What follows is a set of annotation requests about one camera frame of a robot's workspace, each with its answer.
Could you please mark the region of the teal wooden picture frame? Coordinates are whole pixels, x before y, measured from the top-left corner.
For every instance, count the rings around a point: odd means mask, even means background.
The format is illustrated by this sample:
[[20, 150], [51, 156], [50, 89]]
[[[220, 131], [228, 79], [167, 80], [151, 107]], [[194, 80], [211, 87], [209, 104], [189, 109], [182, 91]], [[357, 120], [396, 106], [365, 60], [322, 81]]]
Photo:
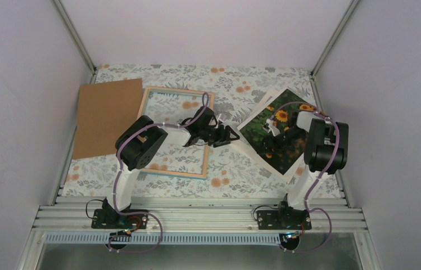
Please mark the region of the teal wooden picture frame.
[[210, 148], [202, 142], [185, 147], [190, 139], [183, 130], [170, 128], [186, 118], [193, 118], [197, 110], [207, 105], [214, 107], [213, 93], [203, 96], [203, 91], [148, 86], [144, 90], [139, 116], [145, 115], [155, 123], [164, 123], [168, 136], [150, 163], [142, 169], [145, 173], [178, 177], [207, 177]]

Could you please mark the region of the brown cardboard backing board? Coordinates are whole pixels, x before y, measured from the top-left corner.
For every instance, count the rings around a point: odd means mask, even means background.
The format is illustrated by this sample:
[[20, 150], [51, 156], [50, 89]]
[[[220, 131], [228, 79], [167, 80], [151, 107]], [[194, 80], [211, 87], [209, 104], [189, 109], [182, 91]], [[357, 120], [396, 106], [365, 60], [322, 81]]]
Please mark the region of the brown cardboard backing board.
[[141, 78], [81, 85], [72, 158], [114, 154], [116, 140], [136, 121], [142, 99]]

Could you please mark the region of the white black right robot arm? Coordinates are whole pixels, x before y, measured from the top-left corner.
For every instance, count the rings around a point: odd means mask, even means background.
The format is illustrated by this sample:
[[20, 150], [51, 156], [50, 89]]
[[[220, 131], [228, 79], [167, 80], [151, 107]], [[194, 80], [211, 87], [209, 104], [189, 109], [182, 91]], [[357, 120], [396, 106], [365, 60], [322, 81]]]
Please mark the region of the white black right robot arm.
[[299, 220], [307, 221], [313, 211], [309, 200], [316, 189], [329, 176], [345, 167], [348, 154], [348, 132], [346, 123], [335, 122], [316, 112], [301, 111], [297, 114], [293, 126], [281, 132], [274, 126], [272, 118], [263, 126], [268, 133], [264, 139], [265, 153], [296, 148], [292, 139], [298, 134], [306, 136], [302, 153], [304, 169], [290, 193], [285, 194], [278, 205], [277, 224], [290, 229]]

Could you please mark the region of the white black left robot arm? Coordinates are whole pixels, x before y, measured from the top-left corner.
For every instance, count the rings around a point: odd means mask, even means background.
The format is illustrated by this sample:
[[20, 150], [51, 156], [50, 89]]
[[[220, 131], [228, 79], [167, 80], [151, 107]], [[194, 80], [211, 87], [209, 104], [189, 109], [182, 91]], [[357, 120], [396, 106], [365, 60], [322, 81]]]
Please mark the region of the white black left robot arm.
[[155, 123], [146, 115], [139, 117], [115, 144], [119, 171], [111, 194], [102, 204], [106, 220], [115, 228], [127, 223], [133, 181], [163, 146], [189, 147], [202, 140], [205, 145], [217, 148], [239, 139], [237, 132], [224, 125], [207, 106], [200, 107], [193, 117], [178, 124]]

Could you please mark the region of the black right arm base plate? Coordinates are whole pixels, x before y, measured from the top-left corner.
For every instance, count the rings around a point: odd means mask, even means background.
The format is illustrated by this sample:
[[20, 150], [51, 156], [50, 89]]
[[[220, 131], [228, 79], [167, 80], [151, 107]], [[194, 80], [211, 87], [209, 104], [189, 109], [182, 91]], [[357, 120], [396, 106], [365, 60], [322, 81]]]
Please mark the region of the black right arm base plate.
[[307, 210], [291, 210], [286, 213], [278, 210], [258, 210], [257, 225], [260, 230], [311, 230], [311, 218]]

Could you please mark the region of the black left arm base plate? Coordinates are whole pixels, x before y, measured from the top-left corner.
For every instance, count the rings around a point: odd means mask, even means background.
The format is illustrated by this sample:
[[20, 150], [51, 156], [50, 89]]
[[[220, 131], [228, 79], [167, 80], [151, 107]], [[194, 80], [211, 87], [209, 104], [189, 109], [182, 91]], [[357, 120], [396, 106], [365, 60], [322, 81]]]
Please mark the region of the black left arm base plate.
[[107, 214], [103, 209], [96, 209], [92, 217], [93, 229], [142, 230], [146, 229], [148, 210], [131, 209], [131, 215], [118, 215], [115, 211]]

